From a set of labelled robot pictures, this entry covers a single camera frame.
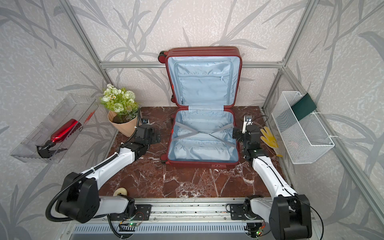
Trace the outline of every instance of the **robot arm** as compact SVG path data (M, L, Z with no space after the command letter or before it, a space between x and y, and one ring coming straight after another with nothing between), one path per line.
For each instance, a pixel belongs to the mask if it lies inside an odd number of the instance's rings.
M278 240L302 239L312 236L309 200L298 195L278 173L271 159L260 148L260 131L244 117L242 129L233 131L233 138L243 142L245 159L265 183L273 202L262 196L247 197L244 212L248 218L260 216L269 223L273 236Z
M154 132L151 125L142 124L137 128L135 140L122 144L119 152L80 174L68 174L62 185L62 193L58 194L56 211L81 223L88 222L94 216L110 213L133 216L134 199L124 195L100 197L99 189L118 171L144 155L149 146L156 142L160 142L160 135ZM46 216L50 220L51 209L48 208Z
M309 200L298 195L282 178L267 156L253 159L253 169L265 183L273 203L264 198L248 198L246 205L253 214L269 223L276 239L302 239L312 236Z

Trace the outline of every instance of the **dark green folder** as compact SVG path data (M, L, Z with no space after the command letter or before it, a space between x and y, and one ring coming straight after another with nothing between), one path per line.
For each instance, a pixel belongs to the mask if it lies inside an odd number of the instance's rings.
M291 108L297 120L300 121L305 116L313 112L317 107L316 107L316 104L312 101L312 98L309 95L309 93L307 93Z
M305 116L313 112L317 107L312 101L311 96L307 93L299 101L297 101L292 107L292 111L295 114L298 121L302 120ZM290 117L291 110L287 109L276 117L276 122L279 122L280 132L284 132L290 128L295 122Z

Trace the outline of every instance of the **marble tabletop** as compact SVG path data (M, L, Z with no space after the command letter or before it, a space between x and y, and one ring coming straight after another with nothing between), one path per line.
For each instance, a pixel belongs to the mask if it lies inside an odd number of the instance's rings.
M165 154L168 147L169 136L172 128L171 115L177 107L145 107L142 109L144 118L161 133L161 142L153 144L147 153L137 161L126 166L110 178L99 190L99 194L112 195L119 188L124 187L132 198L165 198L165 197L245 197L249 195L270 194L260 176L251 165L243 158L231 170L226 169L199 169L199 168L174 168L160 161L160 156ZM261 115L257 106L233 107L237 126L242 126L242 116ZM113 143L109 156L116 148L125 142L128 137L118 133ZM276 155L263 142L264 151L267 151L278 172L283 176Z

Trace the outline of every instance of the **yellow glove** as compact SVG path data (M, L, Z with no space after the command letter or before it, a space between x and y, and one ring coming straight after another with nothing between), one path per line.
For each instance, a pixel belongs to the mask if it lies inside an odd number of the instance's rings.
M283 155L281 155L281 153L280 153L279 146L277 145L276 138L271 133L271 130L269 130L268 127L264 127L264 129L261 129L261 132L264 135L264 136L260 137L261 140L263 140L263 142L266 145L268 145L268 147L272 148L275 151L276 156L282 157Z

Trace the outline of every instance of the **beige paper pot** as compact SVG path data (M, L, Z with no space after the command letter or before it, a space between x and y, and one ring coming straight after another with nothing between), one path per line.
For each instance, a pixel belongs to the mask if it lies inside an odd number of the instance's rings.
M121 133L123 133L127 137L130 137L132 135L132 133L135 131L135 127L136 127L136 123L137 123L137 117L130 120L129 122L118 124L118 123L112 122L113 118L116 115L117 114L115 112L109 111L108 120L117 130L119 130Z

